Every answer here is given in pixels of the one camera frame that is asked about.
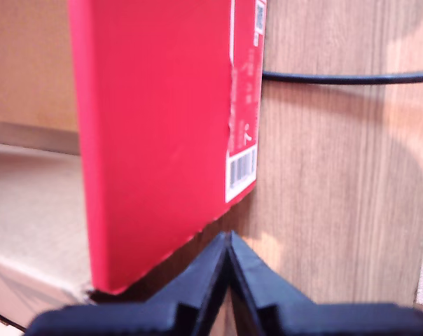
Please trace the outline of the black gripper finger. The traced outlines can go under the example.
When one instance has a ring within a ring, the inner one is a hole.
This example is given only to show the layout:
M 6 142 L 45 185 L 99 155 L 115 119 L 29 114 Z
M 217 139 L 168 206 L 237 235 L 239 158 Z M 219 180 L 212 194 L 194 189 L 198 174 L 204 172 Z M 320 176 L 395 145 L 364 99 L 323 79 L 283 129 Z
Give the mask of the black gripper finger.
M 238 335 L 285 335 L 280 309 L 315 303 L 273 271 L 234 231 L 228 246 L 230 280 Z
M 225 297 L 230 235 L 219 233 L 208 246 L 148 303 L 174 308 L 168 335 L 208 335 Z

